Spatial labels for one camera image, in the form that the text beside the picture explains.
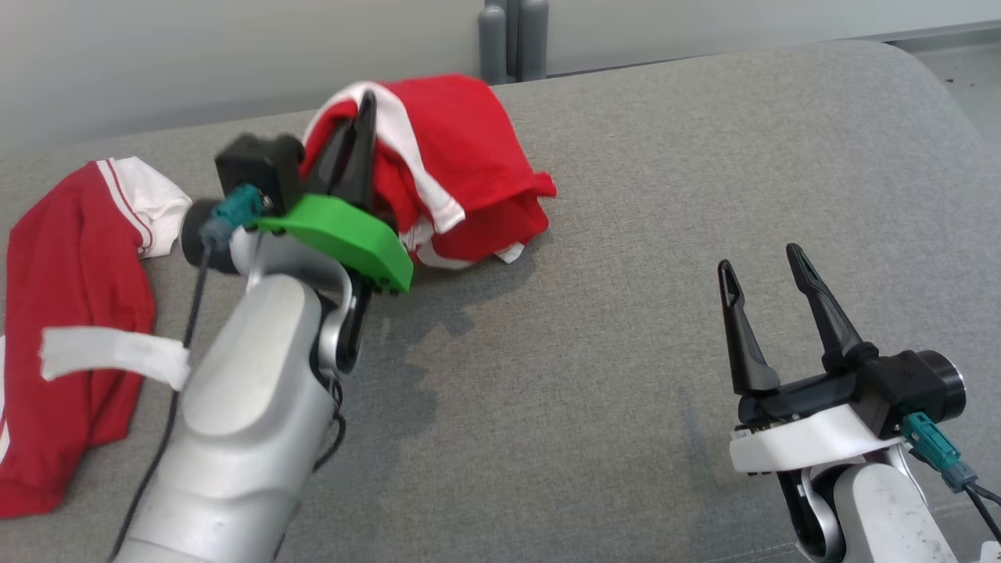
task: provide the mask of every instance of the black cable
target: black cable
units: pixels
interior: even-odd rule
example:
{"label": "black cable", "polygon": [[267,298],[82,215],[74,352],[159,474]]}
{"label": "black cable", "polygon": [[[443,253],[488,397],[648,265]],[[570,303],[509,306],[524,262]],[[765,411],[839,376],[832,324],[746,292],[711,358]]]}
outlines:
{"label": "black cable", "polygon": [[971,484],[968,483],[966,487],[963,487],[963,489],[966,491],[966,494],[970,496],[970,500],[973,501],[973,506],[977,507],[977,512],[980,513],[984,522],[987,523],[987,527],[990,528],[991,534],[994,534],[994,539],[1001,543],[1001,528],[998,528],[997,522],[994,521],[994,517],[991,516],[990,511],[987,510],[987,506],[984,505],[984,501],[982,501],[973,490],[973,487],[975,486],[976,485],[971,486]]}
{"label": "black cable", "polygon": [[984,497],[989,501],[994,501],[998,504],[998,506],[1001,506],[1001,495],[992,493],[987,489],[984,489],[980,485],[977,485],[976,483],[970,483],[969,487],[974,493],[980,495],[981,497]]}
{"label": "black cable", "polygon": [[[194,285],[194,295],[191,298],[191,311],[188,313],[188,324],[184,330],[184,340],[182,341],[184,348],[189,350],[191,349],[191,339],[194,338],[195,324],[198,320],[198,309],[201,307],[201,295],[205,291],[205,278],[208,275],[208,258],[211,255],[212,247],[206,245],[201,254],[201,262],[198,264],[198,279]],[[125,543],[125,537],[128,535],[129,526],[132,525],[132,518],[135,517],[135,511],[138,509],[139,501],[142,499],[142,494],[146,491],[146,487],[153,478],[153,474],[156,473],[156,468],[160,465],[160,458],[163,457],[163,452],[166,451],[167,444],[170,442],[170,435],[174,431],[174,419],[177,416],[179,398],[180,393],[176,391],[170,394],[170,407],[167,409],[167,422],[163,427],[163,436],[160,438],[160,445],[156,447],[153,460],[149,462],[149,467],[146,469],[145,475],[142,476],[139,487],[136,488],[135,494],[132,495],[132,502],[128,505],[128,511],[125,512],[125,519],[122,521],[121,528],[118,529],[118,537],[115,538],[115,545],[111,548],[111,555],[108,556],[109,562],[117,557],[118,552],[121,551],[122,544]]]}
{"label": "black cable", "polygon": [[313,464],[313,473],[319,471],[324,465],[326,465],[326,462],[330,461],[330,458],[337,453],[337,450],[340,448],[340,444],[344,441],[344,433],[347,431],[347,421],[344,420],[344,415],[340,414],[340,403],[344,397],[344,390],[341,389],[340,382],[334,380],[330,383],[330,395],[333,397],[335,405],[333,408],[333,417],[330,422],[337,423],[337,436],[333,439],[333,443],[330,444],[330,447],[327,448],[326,451],[323,452],[323,455],[321,455],[319,459],[316,460],[316,463]]}

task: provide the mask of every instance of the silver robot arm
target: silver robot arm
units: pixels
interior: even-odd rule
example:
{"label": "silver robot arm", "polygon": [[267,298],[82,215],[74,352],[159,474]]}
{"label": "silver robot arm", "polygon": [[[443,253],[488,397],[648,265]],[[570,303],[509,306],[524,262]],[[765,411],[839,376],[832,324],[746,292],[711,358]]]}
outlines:
{"label": "silver robot arm", "polygon": [[330,384],[353,364],[338,358],[355,304],[339,262],[290,236],[241,230],[230,248],[247,293],[181,395],[116,562],[271,561],[327,434]]}

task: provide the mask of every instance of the floor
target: floor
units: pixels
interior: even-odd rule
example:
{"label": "floor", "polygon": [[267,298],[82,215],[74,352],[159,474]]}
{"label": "floor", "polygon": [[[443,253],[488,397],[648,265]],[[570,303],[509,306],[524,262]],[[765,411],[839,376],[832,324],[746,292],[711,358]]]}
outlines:
{"label": "floor", "polygon": [[1001,29],[896,41],[938,76],[1001,154]]}

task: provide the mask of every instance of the white wall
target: white wall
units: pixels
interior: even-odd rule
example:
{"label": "white wall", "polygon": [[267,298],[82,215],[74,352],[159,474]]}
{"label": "white wall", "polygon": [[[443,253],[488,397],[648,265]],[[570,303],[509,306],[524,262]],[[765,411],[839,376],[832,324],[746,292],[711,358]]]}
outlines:
{"label": "white wall", "polygon": [[0,0],[0,153],[475,73],[478,0]]}
{"label": "white wall", "polygon": [[[0,153],[476,74],[482,0],[0,0]],[[1001,19],[1001,0],[551,0],[550,72]]]}
{"label": "white wall", "polygon": [[1001,20],[1001,0],[550,0],[550,74]]}

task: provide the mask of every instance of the white sleeve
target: white sleeve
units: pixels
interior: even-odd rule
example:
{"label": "white sleeve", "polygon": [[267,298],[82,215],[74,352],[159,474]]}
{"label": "white sleeve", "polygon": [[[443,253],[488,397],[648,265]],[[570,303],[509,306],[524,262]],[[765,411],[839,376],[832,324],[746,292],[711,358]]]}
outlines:
{"label": "white sleeve", "polygon": [[122,193],[132,211],[152,232],[151,243],[142,257],[169,254],[174,239],[180,234],[181,221],[191,205],[191,198],[177,184],[136,156],[109,158],[108,162],[118,176]]}

